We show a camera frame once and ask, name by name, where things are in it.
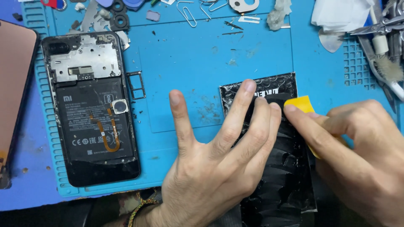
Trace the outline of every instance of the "phone battery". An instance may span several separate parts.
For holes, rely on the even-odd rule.
[[[111,118],[107,112],[111,102],[123,99],[122,79],[102,78],[77,81],[73,86],[56,88],[63,138],[70,160],[103,162],[126,157],[136,157],[136,146],[132,144],[134,136],[129,130],[130,114],[115,114],[120,141],[116,152],[107,151],[97,123],[91,122],[90,114],[102,123],[106,140],[110,148],[116,147]]]

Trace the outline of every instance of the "ce mark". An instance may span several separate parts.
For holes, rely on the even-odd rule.
[[[74,143],[75,141],[76,141],[76,140],[73,140],[73,141],[72,141],[73,146],[81,145],[80,139],[77,140],[77,144]]]

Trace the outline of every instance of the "yellow plastic pick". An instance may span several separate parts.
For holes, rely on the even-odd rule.
[[[295,105],[297,108],[299,108],[300,110],[302,110],[305,113],[314,112],[313,106],[311,105],[310,99],[307,95],[303,96],[303,97],[299,97],[299,98],[286,100],[285,105],[288,105],[288,104]],[[314,150],[310,146],[309,146],[309,148],[316,158],[321,159],[318,156],[318,154],[316,154],[316,152],[314,152]]]

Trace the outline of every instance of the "blue silicone repair mat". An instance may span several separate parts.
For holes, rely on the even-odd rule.
[[[177,10],[176,2],[172,5],[160,2],[154,7],[146,2],[139,11],[127,12],[131,43],[124,51],[126,71],[142,71],[146,93],[146,98],[132,104],[137,116],[134,124],[142,173],[131,181],[84,188],[69,184],[42,54],[38,53],[35,74],[59,193],[91,196],[161,185],[177,156],[168,101],[172,89],[184,93],[195,136],[203,143],[216,135],[223,122],[220,85],[292,71],[296,71],[299,96],[309,95],[316,112],[325,114],[338,105],[376,99],[400,127],[399,115],[392,112],[369,73],[367,61],[354,38],[346,38],[336,53],[327,52],[318,39],[318,28],[310,25],[312,0],[293,1],[292,13],[285,20],[290,21],[291,28],[270,31],[266,16],[274,2],[262,0],[259,7],[249,13],[261,18],[259,24],[238,22],[239,15],[230,6],[209,13],[212,20],[207,20],[198,2],[179,5],[180,9],[189,8],[198,22],[195,28]],[[40,1],[22,3],[25,25],[37,30],[41,38],[64,35],[75,20],[82,21],[84,17],[84,12],[76,12],[74,6],[68,1],[67,9],[59,12],[44,7]],[[160,21],[146,20],[147,10],[159,12]],[[222,35],[239,31],[224,24],[232,18],[244,29],[243,33]],[[130,80],[135,88],[140,88],[138,76]]]

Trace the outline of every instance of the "rose gold phone back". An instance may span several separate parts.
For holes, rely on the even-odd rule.
[[[13,137],[37,35],[18,25],[0,23],[0,157],[4,157]]]

